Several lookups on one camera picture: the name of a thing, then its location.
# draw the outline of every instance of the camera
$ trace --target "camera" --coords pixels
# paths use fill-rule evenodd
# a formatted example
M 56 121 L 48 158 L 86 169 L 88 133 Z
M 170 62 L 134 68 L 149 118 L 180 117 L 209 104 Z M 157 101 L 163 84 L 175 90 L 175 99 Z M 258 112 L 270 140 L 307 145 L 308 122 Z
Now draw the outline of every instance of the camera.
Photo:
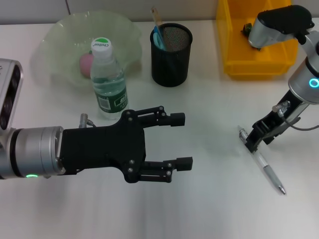
M 0 59 L 0 136 L 10 131 L 23 82 L 18 61 Z

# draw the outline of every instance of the white wall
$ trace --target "white wall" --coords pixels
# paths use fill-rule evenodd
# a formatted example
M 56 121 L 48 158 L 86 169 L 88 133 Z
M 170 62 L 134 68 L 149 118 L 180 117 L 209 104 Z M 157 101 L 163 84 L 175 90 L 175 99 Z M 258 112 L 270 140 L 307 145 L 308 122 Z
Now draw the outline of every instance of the white wall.
M 57 22 L 67 15 L 65 0 L 0 0 L 0 24 Z
M 151 20 L 155 5 L 163 20 L 214 19 L 218 0 L 68 0 L 71 13 L 107 9 L 131 20 Z M 319 16 L 318 0 L 293 0 Z M 1 0 L 0 24 L 57 22 L 68 15 L 65 0 Z

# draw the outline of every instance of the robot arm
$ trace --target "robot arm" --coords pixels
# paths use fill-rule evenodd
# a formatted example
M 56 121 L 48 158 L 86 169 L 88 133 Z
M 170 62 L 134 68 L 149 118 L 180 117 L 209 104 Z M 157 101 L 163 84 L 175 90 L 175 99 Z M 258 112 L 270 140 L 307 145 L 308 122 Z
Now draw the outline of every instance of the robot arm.
M 319 32 L 308 32 L 312 27 L 310 12 L 298 5 L 261 12 L 256 18 L 249 35 L 252 46 L 264 47 L 296 38 L 307 57 L 289 79 L 290 90 L 267 116 L 253 124 L 245 143 L 251 153 L 262 140 L 269 144 L 298 122 L 309 104 L 319 104 Z
M 145 161 L 144 128 L 185 123 L 184 113 L 168 116 L 162 106 L 124 111 L 111 126 L 96 127 L 82 114 L 80 126 L 75 129 L 11 128 L 22 80 L 18 62 L 0 59 L 0 179 L 70 175 L 89 168 L 116 167 L 128 183 L 169 183 L 173 170 L 191 170 L 192 157 Z

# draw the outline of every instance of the bottle cap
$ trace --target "bottle cap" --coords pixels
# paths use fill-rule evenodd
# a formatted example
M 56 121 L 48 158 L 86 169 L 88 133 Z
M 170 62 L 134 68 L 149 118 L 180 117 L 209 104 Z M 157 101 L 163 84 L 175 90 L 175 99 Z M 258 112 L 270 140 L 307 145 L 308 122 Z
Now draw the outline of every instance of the bottle cap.
M 112 57 L 111 41 L 105 37 L 99 37 L 91 43 L 92 54 L 94 57 L 108 59 Z

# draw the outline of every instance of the pink ball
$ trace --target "pink ball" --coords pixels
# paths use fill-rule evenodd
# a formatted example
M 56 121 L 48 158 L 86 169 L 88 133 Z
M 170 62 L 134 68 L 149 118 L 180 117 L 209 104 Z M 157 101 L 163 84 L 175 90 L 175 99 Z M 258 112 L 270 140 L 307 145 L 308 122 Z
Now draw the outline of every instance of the pink ball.
M 90 78 L 91 66 L 93 62 L 93 55 L 86 53 L 80 57 L 80 71 L 86 78 Z

